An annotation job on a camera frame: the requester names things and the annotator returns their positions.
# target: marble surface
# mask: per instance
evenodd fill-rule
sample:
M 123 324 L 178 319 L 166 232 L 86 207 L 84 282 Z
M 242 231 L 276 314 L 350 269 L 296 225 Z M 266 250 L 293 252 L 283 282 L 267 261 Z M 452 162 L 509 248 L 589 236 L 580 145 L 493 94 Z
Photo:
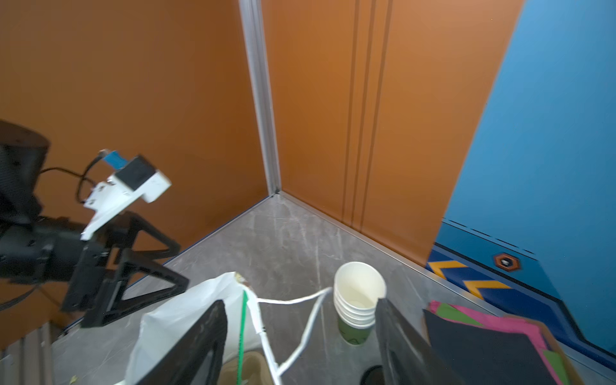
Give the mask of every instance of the marble surface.
M 470 301 L 466 294 L 460 295 L 423 274 L 421 268 L 410 268 L 280 195 L 266 199 L 167 266 L 188 277 L 191 286 L 237 271 L 260 297 L 293 299 L 333 285 L 336 269 L 349 261 L 366 262 L 379 270 L 387 283 L 388 298 L 422 333 L 421 311 L 432 299 L 483 312 L 490 310 L 483 301 Z M 164 284 L 148 277 L 130 287 L 127 294 L 136 296 L 162 287 Z M 79 385 L 121 381 L 139 336 L 141 315 L 157 305 L 103 328 L 76 326 L 56 341 L 52 349 L 56 385 L 69 384 L 73 376 Z M 264 323 L 279 363 L 298 345 L 311 308 L 312 301 L 293 306 L 262 304 Z M 359 347 L 340 337 L 329 297 L 307 349 L 282 379 L 287 385 L 357 385 L 362 373 L 379 363 L 375 333 Z M 613 384 L 575 364 L 588 384 Z

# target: white paper cup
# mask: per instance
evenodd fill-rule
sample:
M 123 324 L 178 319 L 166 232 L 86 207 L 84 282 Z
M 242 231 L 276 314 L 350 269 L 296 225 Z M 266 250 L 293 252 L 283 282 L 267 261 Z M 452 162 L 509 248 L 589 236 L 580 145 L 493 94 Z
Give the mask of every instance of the white paper cup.
M 385 280 L 374 267 L 348 262 L 338 269 L 334 276 L 334 307 L 338 327 L 347 342 L 361 344 L 367 339 L 375 324 L 376 303 L 386 294 Z

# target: yellow chevron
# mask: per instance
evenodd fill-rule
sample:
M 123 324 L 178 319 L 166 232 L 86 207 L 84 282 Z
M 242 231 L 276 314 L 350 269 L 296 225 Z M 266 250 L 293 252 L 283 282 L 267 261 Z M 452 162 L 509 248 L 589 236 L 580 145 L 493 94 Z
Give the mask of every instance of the yellow chevron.
M 468 267 L 467 265 L 458 262 L 458 261 L 441 261 L 441 262 L 428 262 L 432 271 L 438 275 L 440 278 L 445 278 L 445 274 L 443 274 L 442 269 L 452 269 L 454 267 Z
M 477 297 L 483 299 L 484 296 L 481 295 L 479 289 L 511 289 L 509 286 L 505 285 L 499 281 L 463 281 L 466 285 L 468 291 L 472 294 L 475 294 Z

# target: green cup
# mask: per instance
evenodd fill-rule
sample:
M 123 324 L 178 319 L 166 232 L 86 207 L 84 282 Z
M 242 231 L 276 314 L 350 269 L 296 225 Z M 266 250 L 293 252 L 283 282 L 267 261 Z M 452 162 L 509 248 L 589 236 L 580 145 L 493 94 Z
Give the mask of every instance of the green cup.
M 348 325 L 344 320 L 338 316 L 338 330 L 340 335 L 351 345 L 361 345 L 368 339 L 372 326 L 366 329 L 356 329 L 353 326 Z

